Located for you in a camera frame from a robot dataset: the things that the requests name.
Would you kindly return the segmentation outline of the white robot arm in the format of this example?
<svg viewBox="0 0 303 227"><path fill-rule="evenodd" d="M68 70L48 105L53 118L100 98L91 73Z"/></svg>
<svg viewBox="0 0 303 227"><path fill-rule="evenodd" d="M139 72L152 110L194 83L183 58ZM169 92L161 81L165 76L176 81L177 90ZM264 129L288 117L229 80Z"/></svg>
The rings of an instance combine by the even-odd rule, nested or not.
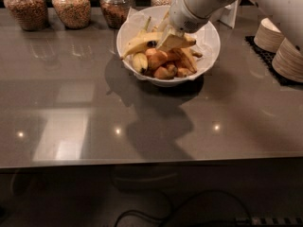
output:
<svg viewBox="0 0 303 227"><path fill-rule="evenodd" d="M173 48L169 38L172 28L178 36L195 33L207 24L210 17L218 9L236 0L173 0L169 8L169 20L164 26L164 33L158 48ZM303 52L303 0L248 0L293 44L299 52Z"/></svg>

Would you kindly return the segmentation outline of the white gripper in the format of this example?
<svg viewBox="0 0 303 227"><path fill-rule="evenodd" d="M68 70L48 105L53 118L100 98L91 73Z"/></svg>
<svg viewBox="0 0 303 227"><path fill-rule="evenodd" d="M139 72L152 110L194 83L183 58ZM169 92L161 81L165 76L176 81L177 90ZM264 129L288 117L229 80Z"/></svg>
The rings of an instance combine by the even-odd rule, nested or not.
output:
<svg viewBox="0 0 303 227"><path fill-rule="evenodd" d="M166 12L157 26L157 32L163 34L156 48L170 51L183 47L185 42L183 32L197 32L208 23L217 7L216 0L173 0L169 12Z"/></svg>

